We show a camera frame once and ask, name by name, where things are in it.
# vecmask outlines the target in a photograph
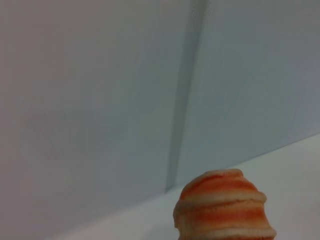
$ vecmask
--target white wall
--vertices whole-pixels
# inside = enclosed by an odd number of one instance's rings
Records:
[[[212,0],[176,183],[320,132],[320,2]]]
[[[0,2],[0,239],[165,189],[189,13],[182,0]]]

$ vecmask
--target white table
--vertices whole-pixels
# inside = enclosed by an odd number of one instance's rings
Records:
[[[320,134],[234,168],[266,194],[265,212],[277,240],[319,239]],[[172,212],[181,189],[52,239],[177,240]]]

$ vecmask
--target pastry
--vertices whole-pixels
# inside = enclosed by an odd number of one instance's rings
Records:
[[[205,172],[183,188],[175,205],[179,240],[273,240],[266,200],[239,169]]]

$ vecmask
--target orange striped macaron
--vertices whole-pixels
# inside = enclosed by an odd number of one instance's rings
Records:
[[[175,205],[179,240],[273,240],[266,200],[239,169],[205,172],[183,188]]]

